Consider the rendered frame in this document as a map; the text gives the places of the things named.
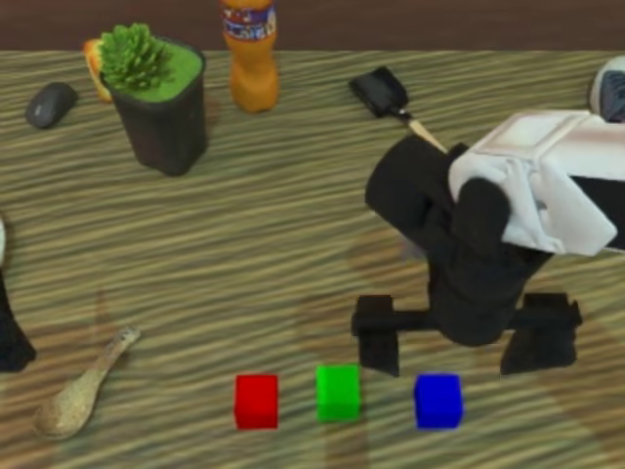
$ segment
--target black object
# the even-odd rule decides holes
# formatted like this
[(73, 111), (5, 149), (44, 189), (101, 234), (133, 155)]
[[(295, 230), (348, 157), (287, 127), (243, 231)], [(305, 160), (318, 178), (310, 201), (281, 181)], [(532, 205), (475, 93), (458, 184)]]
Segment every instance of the black object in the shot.
[[(389, 343), (389, 333), (400, 330), (438, 330), (456, 344), (480, 347), (498, 341), (504, 330), (515, 329), (502, 361), (506, 374), (575, 361), (574, 330), (581, 323), (576, 303), (568, 305), (561, 295), (528, 295), (523, 308), (516, 308), (525, 284), (552, 254), (501, 242), (511, 209), (496, 185), (474, 178), (454, 202), (447, 174), (466, 148), (460, 144), (444, 154), (419, 136), (407, 136), (385, 154), (369, 178), (366, 204), (427, 254), (430, 309), (390, 315), (392, 300), (387, 297), (384, 311), (372, 313), (373, 303), (362, 307), (363, 301), (372, 300), (361, 299), (353, 333), (365, 338), (359, 344), (360, 356), (366, 358), (363, 366), (382, 370), (383, 362), (385, 372), (393, 374), (398, 368), (394, 352), (374, 362), (368, 358), (372, 352), (363, 349)], [(552, 342), (557, 345), (545, 346)]]
[(407, 124), (412, 116), (405, 110), (408, 94), (399, 80), (385, 66), (350, 80), (350, 89), (365, 106), (380, 118), (391, 115)]
[(37, 353), (16, 321), (0, 273), (0, 372), (22, 371)]
[(24, 117), (36, 129), (49, 129), (74, 107), (78, 95), (67, 83), (49, 83), (28, 103)]
[(168, 38), (163, 41), (193, 51), (202, 62), (197, 76), (178, 96), (163, 103), (146, 103), (117, 92), (112, 96), (137, 160), (167, 176), (182, 176), (208, 148), (204, 116), (206, 59), (197, 49)]

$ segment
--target bottle label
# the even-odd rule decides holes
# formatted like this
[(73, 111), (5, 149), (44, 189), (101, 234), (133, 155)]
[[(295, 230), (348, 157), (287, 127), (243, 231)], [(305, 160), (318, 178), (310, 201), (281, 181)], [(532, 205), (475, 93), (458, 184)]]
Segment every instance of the bottle label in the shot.
[(256, 42), (275, 34), (275, 8), (237, 9), (222, 3), (224, 33), (238, 41)]

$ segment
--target block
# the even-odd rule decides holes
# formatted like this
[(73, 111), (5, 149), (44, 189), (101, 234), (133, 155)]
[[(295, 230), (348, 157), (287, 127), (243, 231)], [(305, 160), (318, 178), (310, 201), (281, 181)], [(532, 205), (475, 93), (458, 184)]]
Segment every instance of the block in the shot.
[(234, 421), (238, 430), (278, 426), (278, 379), (274, 374), (244, 374), (234, 383)]
[(464, 416), (462, 383), (456, 374), (421, 374), (414, 386), (417, 428), (451, 430)]
[(360, 417), (360, 368), (328, 364), (316, 368), (316, 415), (320, 422), (349, 422)]

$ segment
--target orange bottle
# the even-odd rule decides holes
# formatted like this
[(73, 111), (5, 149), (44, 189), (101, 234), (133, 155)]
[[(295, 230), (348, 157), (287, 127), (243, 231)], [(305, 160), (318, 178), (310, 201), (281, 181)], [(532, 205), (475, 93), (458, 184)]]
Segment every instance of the orange bottle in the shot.
[(275, 8), (272, 0), (220, 0), (224, 38), (230, 49), (230, 94), (248, 112), (277, 103), (279, 78), (273, 58)]

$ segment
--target black plant pot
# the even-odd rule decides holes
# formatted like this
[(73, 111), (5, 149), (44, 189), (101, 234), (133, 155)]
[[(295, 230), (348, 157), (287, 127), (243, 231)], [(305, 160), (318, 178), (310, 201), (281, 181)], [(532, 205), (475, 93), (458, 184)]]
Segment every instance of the black plant pot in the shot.
[(167, 102), (147, 103), (120, 93), (101, 79), (112, 96), (137, 160), (166, 176), (182, 176), (208, 148), (204, 118), (206, 59), (197, 49), (169, 38), (158, 39), (192, 50), (202, 61), (197, 76)]

